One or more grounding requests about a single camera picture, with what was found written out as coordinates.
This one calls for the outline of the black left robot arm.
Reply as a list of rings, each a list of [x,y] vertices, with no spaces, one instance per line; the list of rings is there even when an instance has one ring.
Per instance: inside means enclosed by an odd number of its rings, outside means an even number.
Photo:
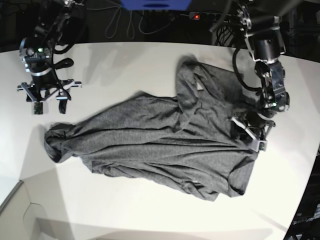
[[[285,70],[279,60],[285,54],[281,35],[281,17],[295,5],[293,0],[227,0],[220,18],[210,28],[214,32],[225,22],[232,8],[236,9],[235,25],[239,28],[249,55],[255,63],[254,71],[260,87],[245,83],[237,67],[237,46],[232,55],[234,73],[244,89],[254,92],[258,101],[243,113],[236,113],[230,120],[238,130],[237,138],[243,139],[255,152],[265,151],[267,136],[275,127],[272,118],[290,107],[290,95],[285,88]]]

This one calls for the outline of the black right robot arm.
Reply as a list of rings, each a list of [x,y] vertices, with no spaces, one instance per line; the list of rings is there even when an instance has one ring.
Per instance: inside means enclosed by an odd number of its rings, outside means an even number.
[[[25,71],[30,73],[31,82],[22,82],[18,91],[26,93],[26,101],[32,104],[34,115],[44,114],[44,105],[56,99],[61,114],[66,113],[67,103],[71,101],[71,88],[82,86],[74,79],[59,79],[57,71],[74,65],[71,58],[54,62],[54,55],[67,53],[80,39],[72,43],[61,41],[64,31],[70,23],[76,6],[86,7],[85,0],[46,0],[40,7],[37,25],[29,37],[20,42],[19,56]]]

